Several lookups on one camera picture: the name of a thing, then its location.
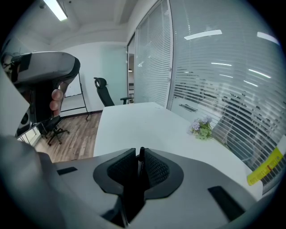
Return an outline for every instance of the whiteboard stand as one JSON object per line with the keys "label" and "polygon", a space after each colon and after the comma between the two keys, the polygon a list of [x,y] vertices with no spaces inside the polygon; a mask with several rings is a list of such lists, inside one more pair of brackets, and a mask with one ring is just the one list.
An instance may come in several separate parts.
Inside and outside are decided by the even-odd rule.
{"label": "whiteboard stand", "polygon": [[[84,100],[84,93],[83,93],[83,90],[82,90],[81,81],[80,81],[80,91],[81,91],[82,98]],[[78,107],[78,108],[74,108],[74,109],[69,109],[69,110],[76,110],[76,109],[81,109],[81,108],[85,108],[86,113],[88,114],[88,116],[86,117],[85,120],[88,121],[88,117],[90,116],[91,112],[88,112],[88,109],[86,108],[85,100],[84,100],[84,106]]]}

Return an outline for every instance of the yellow label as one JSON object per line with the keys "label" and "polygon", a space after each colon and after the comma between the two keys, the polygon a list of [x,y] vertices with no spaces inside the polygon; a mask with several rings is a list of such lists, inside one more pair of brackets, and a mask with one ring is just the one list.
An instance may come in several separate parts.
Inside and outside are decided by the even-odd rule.
{"label": "yellow label", "polygon": [[263,162],[255,171],[247,176],[247,182],[251,186],[264,178],[283,158],[280,150],[276,147],[265,162]]}

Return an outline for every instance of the whiteboard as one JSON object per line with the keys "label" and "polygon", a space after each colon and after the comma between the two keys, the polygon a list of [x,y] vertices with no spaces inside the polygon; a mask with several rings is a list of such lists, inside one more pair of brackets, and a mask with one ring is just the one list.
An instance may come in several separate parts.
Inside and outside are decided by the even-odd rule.
{"label": "whiteboard", "polygon": [[65,97],[81,94],[79,75],[69,84]]}

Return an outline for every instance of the chair headrest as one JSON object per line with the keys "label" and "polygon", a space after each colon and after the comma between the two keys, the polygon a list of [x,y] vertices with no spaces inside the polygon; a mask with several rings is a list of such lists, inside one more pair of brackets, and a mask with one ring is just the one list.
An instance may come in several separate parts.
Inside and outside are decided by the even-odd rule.
{"label": "chair headrest", "polygon": [[95,79],[94,84],[96,88],[104,88],[107,85],[106,80],[103,78],[94,77],[94,79]]}

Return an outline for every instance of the chair armrest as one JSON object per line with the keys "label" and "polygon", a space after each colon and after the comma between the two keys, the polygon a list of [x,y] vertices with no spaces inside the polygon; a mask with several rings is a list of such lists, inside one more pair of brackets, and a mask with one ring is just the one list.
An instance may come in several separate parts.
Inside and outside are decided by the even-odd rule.
{"label": "chair armrest", "polygon": [[126,100],[127,99],[132,99],[132,97],[125,97],[125,98],[121,98],[120,100],[123,100],[123,105],[125,105],[126,104]]}

